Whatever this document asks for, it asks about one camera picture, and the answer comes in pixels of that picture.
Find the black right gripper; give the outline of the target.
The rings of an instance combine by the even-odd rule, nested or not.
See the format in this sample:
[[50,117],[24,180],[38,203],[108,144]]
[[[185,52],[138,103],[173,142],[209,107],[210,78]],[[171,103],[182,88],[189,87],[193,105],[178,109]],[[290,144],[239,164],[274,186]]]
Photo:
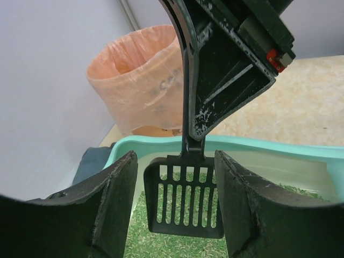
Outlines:
[[185,1],[193,139],[270,88],[295,59],[295,39],[281,20],[291,3]]

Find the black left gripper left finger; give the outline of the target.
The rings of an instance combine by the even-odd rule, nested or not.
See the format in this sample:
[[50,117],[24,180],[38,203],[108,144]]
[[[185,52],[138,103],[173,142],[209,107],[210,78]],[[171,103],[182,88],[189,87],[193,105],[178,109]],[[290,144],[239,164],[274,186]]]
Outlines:
[[1,257],[123,257],[138,158],[114,164],[46,199],[1,197]]

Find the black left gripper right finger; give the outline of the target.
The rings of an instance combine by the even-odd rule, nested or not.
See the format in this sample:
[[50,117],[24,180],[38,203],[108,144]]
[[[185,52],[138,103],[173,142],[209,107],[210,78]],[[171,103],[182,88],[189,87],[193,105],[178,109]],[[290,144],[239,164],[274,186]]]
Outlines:
[[285,190],[214,156],[229,257],[343,257],[343,204]]

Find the teal plastic litter box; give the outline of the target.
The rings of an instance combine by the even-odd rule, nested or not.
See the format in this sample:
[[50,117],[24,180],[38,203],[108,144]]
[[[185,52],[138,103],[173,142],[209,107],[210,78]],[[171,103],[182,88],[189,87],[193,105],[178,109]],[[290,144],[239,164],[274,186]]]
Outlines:
[[[136,152],[139,159],[139,185],[144,192],[144,170],[158,157],[178,156],[182,146],[180,137],[154,138],[131,136],[121,139],[112,149],[108,164],[112,164],[128,151]],[[205,144],[205,157],[214,159],[216,151],[223,151],[246,169],[271,181],[279,187],[297,194],[343,204],[343,148],[327,146],[298,146],[240,137],[211,135]],[[215,161],[213,183],[217,185]],[[203,204],[202,226],[211,219],[215,227],[220,210],[218,188],[210,196],[205,189],[203,201],[200,188],[196,188],[194,207]]]

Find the black slotted litter scoop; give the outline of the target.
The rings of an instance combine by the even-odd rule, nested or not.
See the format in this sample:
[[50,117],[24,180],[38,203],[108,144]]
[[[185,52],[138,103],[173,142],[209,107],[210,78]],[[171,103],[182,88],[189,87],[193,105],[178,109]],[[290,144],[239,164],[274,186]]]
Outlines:
[[184,1],[161,1],[176,30],[183,60],[183,126],[182,148],[178,156],[168,155],[153,159],[144,170],[144,187],[148,229],[153,233],[188,237],[221,239],[224,236],[220,210],[216,226],[211,219],[202,226],[203,204],[194,207],[196,188],[200,188],[200,201],[206,188],[213,196],[217,185],[213,183],[214,159],[205,157],[205,138],[195,140],[189,129],[190,99],[193,83],[193,57],[195,49],[191,36],[192,22]]

